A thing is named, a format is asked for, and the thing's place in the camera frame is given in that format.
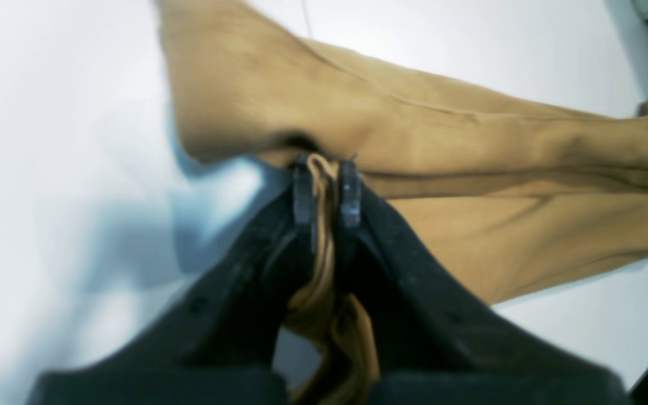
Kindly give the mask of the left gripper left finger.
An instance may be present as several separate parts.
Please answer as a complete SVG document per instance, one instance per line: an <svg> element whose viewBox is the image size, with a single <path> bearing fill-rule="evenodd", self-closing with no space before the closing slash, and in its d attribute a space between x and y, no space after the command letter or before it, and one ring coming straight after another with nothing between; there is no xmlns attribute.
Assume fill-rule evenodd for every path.
<svg viewBox="0 0 648 405"><path fill-rule="evenodd" d="M123 349L47 372L29 404L287 404L273 352L290 299L313 277L316 202L308 159L214 269Z"/></svg>

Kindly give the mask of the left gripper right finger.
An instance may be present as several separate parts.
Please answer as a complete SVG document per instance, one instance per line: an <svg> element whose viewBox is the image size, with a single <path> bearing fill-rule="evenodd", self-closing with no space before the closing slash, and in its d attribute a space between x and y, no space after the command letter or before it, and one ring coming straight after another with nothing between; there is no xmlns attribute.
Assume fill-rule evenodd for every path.
<svg viewBox="0 0 648 405"><path fill-rule="evenodd" d="M336 279L371 320L380 377L370 404L630 404L605 367L494 313L430 253L406 220L339 170Z"/></svg>

